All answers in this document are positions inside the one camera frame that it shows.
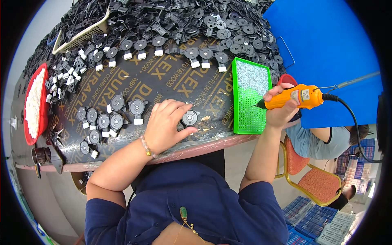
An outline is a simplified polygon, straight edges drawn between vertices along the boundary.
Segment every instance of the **woman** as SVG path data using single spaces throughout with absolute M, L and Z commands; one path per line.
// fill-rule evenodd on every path
M 289 84 L 265 96 L 281 93 Z M 123 190 L 153 156 L 197 129 L 176 126 L 192 107 L 165 100 L 152 109 L 144 137 L 115 152 L 87 183 L 85 239 L 90 244 L 285 244 L 283 213 L 272 188 L 283 126 L 298 111 L 289 100 L 267 112 L 267 123 L 237 194 L 216 171 L 198 162 L 163 163 L 125 203 Z

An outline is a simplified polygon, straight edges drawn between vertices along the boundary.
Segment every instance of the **green plastic tray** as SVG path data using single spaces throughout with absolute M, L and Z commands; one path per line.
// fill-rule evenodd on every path
M 252 107 L 257 104 L 264 94 L 259 94 L 255 89 L 249 87 L 240 87 L 238 85 L 238 74 L 247 72 L 237 69 L 237 62 L 245 62 L 250 65 L 266 69 L 268 73 L 268 89 L 272 88 L 271 74 L 269 68 L 241 58 L 234 58 L 232 61 L 233 72 L 233 95 L 234 95 L 234 133 L 235 134 L 261 134 L 265 127 L 265 113 L 258 107 Z

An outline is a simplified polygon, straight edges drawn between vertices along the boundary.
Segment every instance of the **man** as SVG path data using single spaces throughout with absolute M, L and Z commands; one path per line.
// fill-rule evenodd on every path
M 369 133 L 369 125 L 359 125 L 359 139 Z M 301 122 L 286 129 L 295 152 L 305 158 L 329 160 L 358 144 L 355 126 L 304 129 Z
M 343 180 L 342 187 L 340 189 L 343 190 L 345 185 L 346 185 L 346 181 Z M 328 207 L 333 208 L 333 209 L 337 209 L 337 210 L 341 210 L 348 203 L 348 200 L 350 200 L 351 198 L 353 198 L 355 196 L 356 192 L 357 192 L 357 189 L 355 188 L 355 186 L 351 185 L 350 188 L 347 188 L 344 191 L 342 191 L 340 196 L 333 203 L 328 205 Z

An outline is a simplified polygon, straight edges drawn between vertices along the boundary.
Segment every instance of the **black pants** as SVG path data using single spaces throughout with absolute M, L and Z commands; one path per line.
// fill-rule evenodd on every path
M 191 158 L 187 158 L 187 159 L 182 159 L 179 161 L 200 162 L 201 164 L 204 164 L 207 167 L 211 168 L 212 170 L 216 171 L 220 176 L 222 176 L 224 179 L 226 179 L 225 178 L 225 153 L 223 150 L 214 151 L 214 152 L 207 153 L 207 154 L 204 154 L 201 156 L 195 156 L 195 157 L 191 157 Z M 165 164 L 168 164 L 168 163 L 160 163 L 160 164 L 144 166 L 144 168 L 141 170 L 141 172 L 136 177 L 136 179 L 131 183 L 131 187 L 132 187 L 133 191 L 136 190 L 139 183 L 147 175 L 149 175 L 155 169 L 164 166 Z

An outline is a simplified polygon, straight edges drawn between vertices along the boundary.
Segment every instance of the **tan plastic basket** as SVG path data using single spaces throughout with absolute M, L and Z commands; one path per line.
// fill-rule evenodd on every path
M 73 47 L 78 46 L 79 44 L 81 44 L 85 40 L 91 39 L 92 35 L 95 33 L 99 33 L 99 34 L 107 33 L 108 26 L 107 26 L 106 20 L 109 18 L 109 13 L 110 13 L 110 10 L 109 10 L 109 8 L 107 8 L 105 17 L 102 20 L 100 20 L 97 23 L 82 30 L 81 32 L 76 34 L 71 39 L 70 42 L 64 43 L 63 45 L 61 45 L 59 47 L 60 37 L 61 37 L 61 33 L 62 33 L 62 31 L 60 30 L 60 32 L 58 33 L 56 42 L 54 43 L 52 54 L 57 54 L 58 52 L 65 53 L 68 50 L 72 49 Z

